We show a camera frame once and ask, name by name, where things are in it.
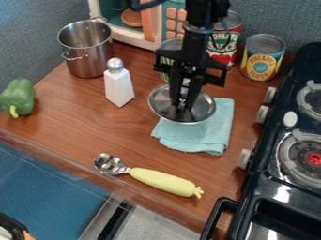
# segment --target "dish towel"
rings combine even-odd
[[[168,148],[182,152],[208,152],[222,155],[227,148],[234,116],[234,101],[214,97],[216,111],[205,122],[182,125],[161,119],[151,136],[158,138]]]

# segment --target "canned food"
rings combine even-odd
[[[246,40],[242,73],[251,80],[268,81],[275,77],[284,57],[285,43],[269,34],[258,34]]]
[[[182,38],[173,38],[173,39],[168,39],[160,45],[160,48],[163,50],[181,50],[183,45],[183,39]],[[160,57],[160,62],[162,64],[166,64],[169,66],[172,66],[174,64],[174,60],[161,56]],[[169,83],[169,76],[165,72],[160,73],[160,78],[165,82]]]
[[[237,59],[237,47],[243,29],[243,21],[238,13],[231,10],[228,11],[227,17],[223,20],[229,32],[224,29],[220,22],[217,22],[213,33],[214,42],[212,39],[209,40],[207,51],[214,60],[232,66]]]

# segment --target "stove burner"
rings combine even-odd
[[[298,92],[297,104],[303,113],[321,122],[321,84],[309,80],[307,86]]]
[[[319,154],[308,155],[308,160],[314,165],[321,165],[321,156]]]
[[[307,186],[321,188],[320,135],[295,129],[278,148],[278,159],[284,171]]]

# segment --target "stove control knob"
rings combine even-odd
[[[246,170],[248,166],[252,150],[243,148],[238,157],[237,166],[243,170]]]
[[[257,112],[255,122],[259,124],[264,124],[268,117],[268,111],[269,111],[269,107],[262,105],[259,111]]]
[[[287,128],[291,128],[292,126],[294,126],[297,123],[297,121],[298,121],[298,116],[293,111],[287,112],[283,117],[283,124]]]
[[[266,104],[271,104],[273,99],[275,98],[276,92],[277,92],[277,88],[270,86],[267,89],[266,96],[264,98],[264,102]]]

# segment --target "salt shaker cap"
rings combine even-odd
[[[108,60],[107,68],[111,73],[119,73],[123,69],[123,61],[118,57],[113,57]]]

